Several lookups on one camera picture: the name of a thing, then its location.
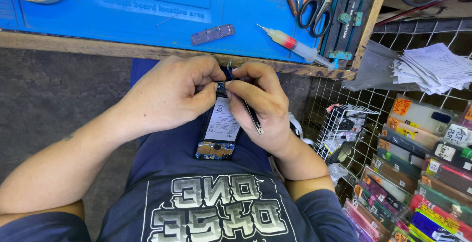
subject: man's right hand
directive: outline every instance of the man's right hand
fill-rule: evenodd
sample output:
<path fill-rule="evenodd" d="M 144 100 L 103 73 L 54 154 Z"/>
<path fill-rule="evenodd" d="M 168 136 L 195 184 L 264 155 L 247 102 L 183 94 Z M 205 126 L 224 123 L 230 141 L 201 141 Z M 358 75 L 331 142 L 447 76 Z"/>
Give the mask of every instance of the man's right hand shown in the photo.
<path fill-rule="evenodd" d="M 233 75 L 244 81 L 226 83 L 229 111 L 255 144 L 275 156 L 285 155 L 293 139 L 297 138 L 290 130 L 288 98 L 274 69 L 266 64 L 248 62 L 234 69 Z M 241 99 L 255 110 L 263 135 L 257 133 Z"/>

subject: scissors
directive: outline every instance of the scissors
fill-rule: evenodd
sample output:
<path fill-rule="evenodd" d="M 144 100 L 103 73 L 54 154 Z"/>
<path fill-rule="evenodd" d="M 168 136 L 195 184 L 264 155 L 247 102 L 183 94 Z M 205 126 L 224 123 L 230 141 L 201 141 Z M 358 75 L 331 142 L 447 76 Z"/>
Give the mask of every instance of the scissors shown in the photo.
<path fill-rule="evenodd" d="M 302 22 L 302 15 L 305 13 L 308 5 L 313 7 L 313 11 L 310 14 L 308 23 L 304 24 Z M 322 20 L 324 20 L 323 28 L 320 32 L 316 32 L 316 27 Z M 298 14 L 298 23 L 300 26 L 303 28 L 309 28 L 308 31 L 311 36 L 316 38 L 319 38 L 326 33 L 331 22 L 333 22 L 333 5 L 331 5 L 330 0 L 308 0 L 302 5 L 300 13 Z"/>

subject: stack of paper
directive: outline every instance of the stack of paper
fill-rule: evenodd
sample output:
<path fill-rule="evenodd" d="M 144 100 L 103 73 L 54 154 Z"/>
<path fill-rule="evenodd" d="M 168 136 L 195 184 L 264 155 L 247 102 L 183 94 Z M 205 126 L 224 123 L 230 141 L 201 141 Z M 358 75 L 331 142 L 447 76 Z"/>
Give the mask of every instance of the stack of paper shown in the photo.
<path fill-rule="evenodd" d="M 405 50 L 393 63 L 393 83 L 415 82 L 428 95 L 472 82 L 472 60 L 452 54 L 443 43 Z"/>

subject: forearm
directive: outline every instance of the forearm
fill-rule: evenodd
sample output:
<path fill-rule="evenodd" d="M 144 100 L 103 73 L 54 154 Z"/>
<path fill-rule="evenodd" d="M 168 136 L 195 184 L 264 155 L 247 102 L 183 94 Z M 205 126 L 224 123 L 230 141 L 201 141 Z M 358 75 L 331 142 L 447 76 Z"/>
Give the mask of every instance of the forearm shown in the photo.
<path fill-rule="evenodd" d="M 288 146 L 274 156 L 277 168 L 286 179 L 297 181 L 329 175 L 323 159 L 293 133 Z"/>
<path fill-rule="evenodd" d="M 127 141 L 122 119 L 114 106 L 23 162 L 0 186 L 0 213 L 51 209 L 80 200 L 111 152 Z"/>

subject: t-shirt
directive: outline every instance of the t-shirt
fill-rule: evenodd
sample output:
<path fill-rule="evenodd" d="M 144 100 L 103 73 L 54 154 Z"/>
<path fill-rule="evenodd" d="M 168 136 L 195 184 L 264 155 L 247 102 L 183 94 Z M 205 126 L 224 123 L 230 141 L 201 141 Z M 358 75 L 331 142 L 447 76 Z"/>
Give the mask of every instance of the t-shirt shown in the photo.
<path fill-rule="evenodd" d="M 332 191 L 313 191 L 293 203 L 247 135 L 231 161 L 194 159 L 197 135 L 190 131 L 198 121 L 142 139 L 125 193 L 105 215 L 98 242 L 358 241 Z M 183 134 L 190 137 L 187 146 L 169 143 Z M 0 242 L 90 240 L 84 222 L 65 212 L 0 227 Z"/>

